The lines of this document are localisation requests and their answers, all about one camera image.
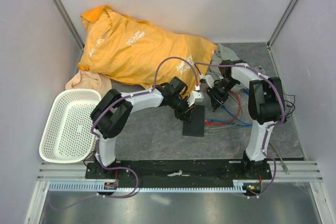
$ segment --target yellow fabric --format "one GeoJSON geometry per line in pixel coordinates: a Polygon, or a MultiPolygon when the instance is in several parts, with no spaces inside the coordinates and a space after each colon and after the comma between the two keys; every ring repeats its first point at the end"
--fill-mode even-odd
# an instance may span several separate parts
{"type": "MultiPolygon", "coordinates": [[[[116,13],[109,6],[89,10],[81,19],[88,36],[78,68],[125,84],[149,88],[162,60],[177,56],[192,65],[197,61],[210,63],[216,49],[204,38],[164,31],[151,22],[116,13]]],[[[206,73],[206,66],[199,68],[202,74],[206,73]]],[[[163,64],[157,83],[170,82],[174,76],[188,85],[188,92],[194,90],[192,70],[178,59],[163,64]]]]}

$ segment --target red cable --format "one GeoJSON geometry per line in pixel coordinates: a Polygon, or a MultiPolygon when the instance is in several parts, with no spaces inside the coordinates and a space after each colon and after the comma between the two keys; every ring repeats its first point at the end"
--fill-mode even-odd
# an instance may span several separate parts
{"type": "MultiPolygon", "coordinates": [[[[230,91],[230,92],[237,98],[239,108],[238,108],[238,112],[237,112],[237,114],[236,114],[236,117],[239,117],[239,115],[240,115],[240,111],[241,111],[240,108],[242,107],[242,103],[240,102],[240,98],[239,98],[239,96],[237,95],[236,92],[233,92],[233,91],[230,91]]],[[[235,120],[235,118],[232,118],[229,122],[232,123],[234,120],[235,120]]],[[[226,123],[205,122],[205,125],[216,125],[216,126],[220,126],[220,125],[226,125],[226,123]]]]}

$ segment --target perforated basket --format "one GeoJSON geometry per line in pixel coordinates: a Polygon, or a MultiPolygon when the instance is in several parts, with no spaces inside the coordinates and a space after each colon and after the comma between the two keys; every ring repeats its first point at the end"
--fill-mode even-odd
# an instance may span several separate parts
{"type": "Polygon", "coordinates": [[[101,100],[91,89],[72,89],[59,94],[43,132],[39,147],[42,159],[53,163],[75,163],[94,150],[91,112],[101,100]]]}

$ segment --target white basket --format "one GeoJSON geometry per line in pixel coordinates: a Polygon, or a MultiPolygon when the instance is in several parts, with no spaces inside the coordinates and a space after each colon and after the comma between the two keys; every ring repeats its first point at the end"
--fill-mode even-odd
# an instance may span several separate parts
{"type": "Polygon", "coordinates": [[[91,89],[71,89],[59,94],[43,132],[40,156],[52,163],[75,163],[94,150],[91,112],[101,100],[91,89]]]}

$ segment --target beige cloth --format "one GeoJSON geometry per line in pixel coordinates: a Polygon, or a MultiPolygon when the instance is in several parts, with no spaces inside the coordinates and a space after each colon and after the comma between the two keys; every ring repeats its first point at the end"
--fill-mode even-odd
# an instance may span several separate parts
{"type": "Polygon", "coordinates": [[[110,78],[101,73],[79,70],[65,85],[65,89],[94,89],[97,90],[103,98],[106,93],[112,89],[112,83],[110,78]]]}

